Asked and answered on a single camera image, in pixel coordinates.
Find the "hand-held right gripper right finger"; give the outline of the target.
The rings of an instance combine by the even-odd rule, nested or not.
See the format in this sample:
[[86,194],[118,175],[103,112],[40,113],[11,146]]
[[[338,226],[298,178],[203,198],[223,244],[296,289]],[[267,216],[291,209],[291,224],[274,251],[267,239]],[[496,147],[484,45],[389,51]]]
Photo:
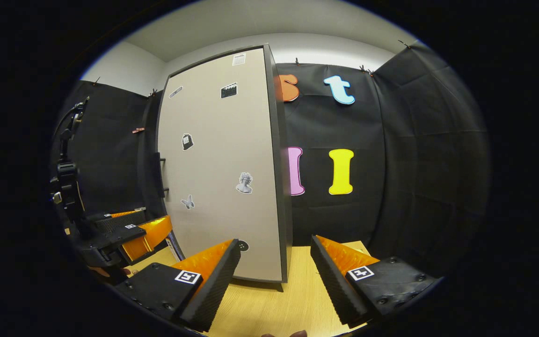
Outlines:
[[402,258],[377,259],[342,243],[312,235],[310,254],[342,324],[389,321],[440,282]]

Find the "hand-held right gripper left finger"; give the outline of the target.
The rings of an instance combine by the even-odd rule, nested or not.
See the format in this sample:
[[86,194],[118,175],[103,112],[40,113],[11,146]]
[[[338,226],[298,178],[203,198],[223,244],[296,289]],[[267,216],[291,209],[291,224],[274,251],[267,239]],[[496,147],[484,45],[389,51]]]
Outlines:
[[209,331],[240,258],[238,239],[228,240],[172,266],[151,263],[114,291],[164,322]]

